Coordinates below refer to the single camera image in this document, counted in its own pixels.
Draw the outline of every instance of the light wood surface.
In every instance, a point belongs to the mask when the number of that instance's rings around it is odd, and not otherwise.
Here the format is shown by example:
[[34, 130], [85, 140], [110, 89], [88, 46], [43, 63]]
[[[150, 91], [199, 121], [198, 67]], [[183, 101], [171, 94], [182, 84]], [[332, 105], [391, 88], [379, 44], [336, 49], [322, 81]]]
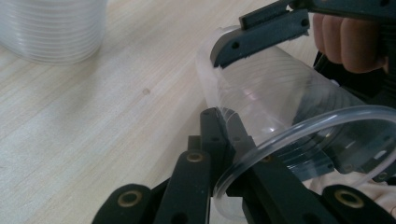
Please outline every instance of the light wood surface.
[[[168, 178], [206, 109], [196, 51], [270, 2], [110, 0], [102, 47], [72, 65], [0, 47], [0, 223], [91, 223], [114, 189]], [[281, 47], [315, 58], [312, 35]]]

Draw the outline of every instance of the transparent plastic container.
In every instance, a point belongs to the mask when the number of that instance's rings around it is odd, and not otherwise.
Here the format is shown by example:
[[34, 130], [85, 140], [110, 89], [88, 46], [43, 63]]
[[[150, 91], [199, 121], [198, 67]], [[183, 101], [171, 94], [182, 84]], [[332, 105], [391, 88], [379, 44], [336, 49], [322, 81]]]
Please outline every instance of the transparent plastic container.
[[316, 183], [318, 193], [326, 187], [322, 175], [337, 173], [338, 184], [357, 187], [395, 161], [396, 110], [365, 105], [283, 50], [272, 47], [214, 68], [213, 46], [237, 28], [215, 31], [196, 59], [208, 106], [219, 108], [227, 129], [239, 115], [256, 145], [215, 186], [215, 205], [224, 216], [238, 218], [226, 208], [226, 189], [271, 154], [300, 180]]
[[100, 47], [107, 0], [0, 0], [0, 44], [36, 63], [80, 62]]

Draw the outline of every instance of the wooden table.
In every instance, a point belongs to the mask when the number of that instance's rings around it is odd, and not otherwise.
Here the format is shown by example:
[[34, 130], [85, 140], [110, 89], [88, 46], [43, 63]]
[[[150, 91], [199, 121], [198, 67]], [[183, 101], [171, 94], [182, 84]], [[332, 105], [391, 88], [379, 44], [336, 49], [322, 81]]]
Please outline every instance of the wooden table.
[[[102, 47], [72, 65], [0, 47], [0, 222], [90, 223], [114, 189], [168, 178], [206, 109], [202, 41], [270, 2], [110, 0]], [[281, 47], [316, 54], [312, 35]]]

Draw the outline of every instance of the human hand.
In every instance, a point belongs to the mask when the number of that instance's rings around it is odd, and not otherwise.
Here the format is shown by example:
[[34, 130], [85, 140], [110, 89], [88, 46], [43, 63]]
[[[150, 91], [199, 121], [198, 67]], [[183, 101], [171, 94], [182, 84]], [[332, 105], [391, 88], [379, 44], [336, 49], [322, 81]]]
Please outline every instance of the human hand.
[[379, 55], [377, 23], [322, 14], [315, 14], [313, 23], [317, 48], [331, 62], [353, 73], [388, 67], [386, 58]]

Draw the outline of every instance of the stacked plastic cups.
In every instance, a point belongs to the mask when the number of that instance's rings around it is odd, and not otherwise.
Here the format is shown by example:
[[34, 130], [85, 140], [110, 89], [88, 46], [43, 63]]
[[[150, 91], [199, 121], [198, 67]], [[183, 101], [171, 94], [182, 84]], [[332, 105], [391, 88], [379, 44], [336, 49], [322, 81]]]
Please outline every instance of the stacked plastic cups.
[[36, 63], [82, 61], [100, 47], [107, 0], [0, 0], [0, 44]]

